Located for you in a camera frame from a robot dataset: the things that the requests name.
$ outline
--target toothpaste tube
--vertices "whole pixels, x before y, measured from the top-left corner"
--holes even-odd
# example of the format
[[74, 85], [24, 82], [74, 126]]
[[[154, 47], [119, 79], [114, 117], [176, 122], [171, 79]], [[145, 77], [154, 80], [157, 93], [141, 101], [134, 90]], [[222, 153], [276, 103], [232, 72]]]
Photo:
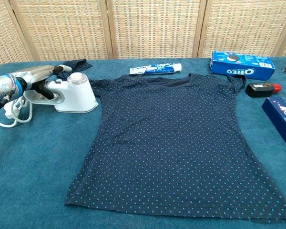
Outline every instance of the toothpaste tube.
[[130, 75], [141, 75], [141, 74], [167, 74], [181, 72], [180, 63], [163, 63], [153, 64], [148, 66], [142, 66], [137, 68], [131, 68], [129, 71]]

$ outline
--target oreo cookie image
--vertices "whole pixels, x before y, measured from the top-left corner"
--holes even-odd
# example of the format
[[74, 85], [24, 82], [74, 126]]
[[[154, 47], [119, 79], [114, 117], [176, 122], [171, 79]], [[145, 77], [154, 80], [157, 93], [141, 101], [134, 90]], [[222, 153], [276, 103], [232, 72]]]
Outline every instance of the oreo cookie image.
[[238, 60], [239, 60], [239, 57], [236, 56], [236, 55], [229, 55], [229, 56], [227, 57], [227, 60], [228, 60], [228, 61], [235, 62], [235, 61], [238, 61]]

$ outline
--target t-shirt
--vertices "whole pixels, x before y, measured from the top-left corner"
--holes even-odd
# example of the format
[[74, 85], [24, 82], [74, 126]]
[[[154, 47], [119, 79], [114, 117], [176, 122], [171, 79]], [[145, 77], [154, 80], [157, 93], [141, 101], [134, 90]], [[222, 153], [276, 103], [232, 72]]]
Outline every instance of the t-shirt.
[[245, 77], [91, 80], [102, 123], [65, 204], [146, 215], [286, 221], [286, 199], [246, 143]]

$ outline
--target oreo box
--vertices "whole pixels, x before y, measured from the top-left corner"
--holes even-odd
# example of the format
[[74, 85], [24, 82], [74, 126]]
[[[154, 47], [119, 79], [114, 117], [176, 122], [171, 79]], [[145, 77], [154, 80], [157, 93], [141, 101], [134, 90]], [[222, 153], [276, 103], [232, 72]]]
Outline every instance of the oreo box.
[[248, 79], [268, 81], [275, 72], [275, 66], [270, 57], [213, 51], [210, 72], [223, 75], [245, 75]]
[[266, 98], [262, 108], [286, 142], [286, 99], [283, 97]]

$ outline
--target t-shirt sleeve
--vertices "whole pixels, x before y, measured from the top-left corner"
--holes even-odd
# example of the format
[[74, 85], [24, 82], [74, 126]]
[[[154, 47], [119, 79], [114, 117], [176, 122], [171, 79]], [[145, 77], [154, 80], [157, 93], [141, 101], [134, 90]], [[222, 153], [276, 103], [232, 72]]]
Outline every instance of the t-shirt sleeve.
[[116, 80], [89, 80], [89, 82], [96, 97], [108, 95], [119, 87], [119, 82]]

